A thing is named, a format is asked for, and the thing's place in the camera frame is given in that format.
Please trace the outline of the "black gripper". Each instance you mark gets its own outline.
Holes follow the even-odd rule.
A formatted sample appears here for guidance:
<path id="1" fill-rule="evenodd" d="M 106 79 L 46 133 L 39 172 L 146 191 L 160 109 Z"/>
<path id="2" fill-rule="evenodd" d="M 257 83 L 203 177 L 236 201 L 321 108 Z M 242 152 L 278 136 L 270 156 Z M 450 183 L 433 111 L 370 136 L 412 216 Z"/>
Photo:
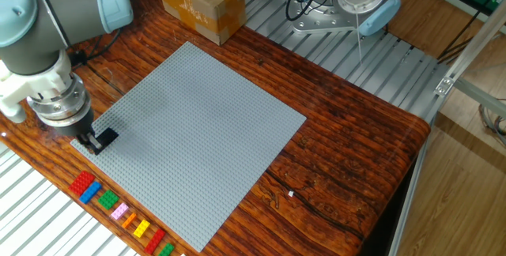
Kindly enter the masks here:
<path id="1" fill-rule="evenodd" d="M 64 136 L 76 136 L 78 142 L 85 146 L 92 154 L 98 155 L 102 149 L 102 144 L 96 139 L 92 127 L 94 113 L 89 109 L 86 115 L 69 126 L 53 126 L 53 128 Z"/>

